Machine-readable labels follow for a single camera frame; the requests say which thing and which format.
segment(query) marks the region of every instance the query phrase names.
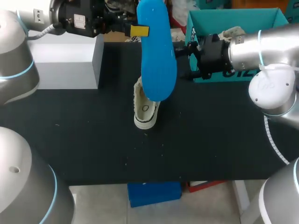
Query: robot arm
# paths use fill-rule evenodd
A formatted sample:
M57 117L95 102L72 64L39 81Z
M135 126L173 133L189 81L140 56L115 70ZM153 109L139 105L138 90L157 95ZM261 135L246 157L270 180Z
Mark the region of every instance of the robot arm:
M212 73L236 70L262 70L249 85L252 102L270 119L299 129L299 93L296 75L299 66L299 24L240 35L226 43L218 35L198 37L185 49L197 58L199 71L183 78L211 78Z
M104 0L12 0L0 5L0 105L36 91L39 75L27 40L46 33L96 37L112 31L130 36L132 21L111 13ZM28 30L40 31L28 37Z

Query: white sneaker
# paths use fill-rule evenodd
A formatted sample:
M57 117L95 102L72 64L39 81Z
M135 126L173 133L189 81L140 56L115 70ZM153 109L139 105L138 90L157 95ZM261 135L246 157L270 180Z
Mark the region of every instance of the white sneaker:
M150 101L144 94L141 77L134 85L134 122L140 129L152 128L157 120L160 102Z

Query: blue box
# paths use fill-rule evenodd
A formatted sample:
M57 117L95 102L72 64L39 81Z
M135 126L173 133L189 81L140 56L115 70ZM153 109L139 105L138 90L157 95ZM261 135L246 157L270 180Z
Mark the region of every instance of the blue box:
M287 24L288 21L279 8L268 9L216 9L191 11L188 16L186 30L186 44L189 41L198 41L197 36L219 34L229 28L240 26L246 33L255 33L260 29L270 29ZM192 71L197 68L194 55L189 57ZM198 78L200 83L250 81L258 70L213 73L211 79Z
M291 23L299 22L299 0L290 0L285 11L285 17Z
M182 189L179 182L128 183L131 207L156 204L180 199Z
M223 8L229 0L196 0L196 6L200 9L216 9Z

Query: floor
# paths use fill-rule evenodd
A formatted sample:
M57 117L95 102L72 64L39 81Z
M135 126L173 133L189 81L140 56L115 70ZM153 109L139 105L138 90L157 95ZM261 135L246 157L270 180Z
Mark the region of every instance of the floor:
M248 182L255 194L260 181ZM127 185L70 187L76 198L74 224L239 224L239 211L230 182L180 200L131 208Z

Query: blue shoe insole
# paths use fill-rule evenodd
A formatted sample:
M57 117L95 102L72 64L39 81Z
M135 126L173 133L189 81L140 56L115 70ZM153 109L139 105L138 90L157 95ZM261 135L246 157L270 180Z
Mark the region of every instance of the blue shoe insole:
M162 0L141 0L137 18L138 24L149 26L149 36L141 37L143 91L151 101L162 101L170 96L177 79L166 5Z

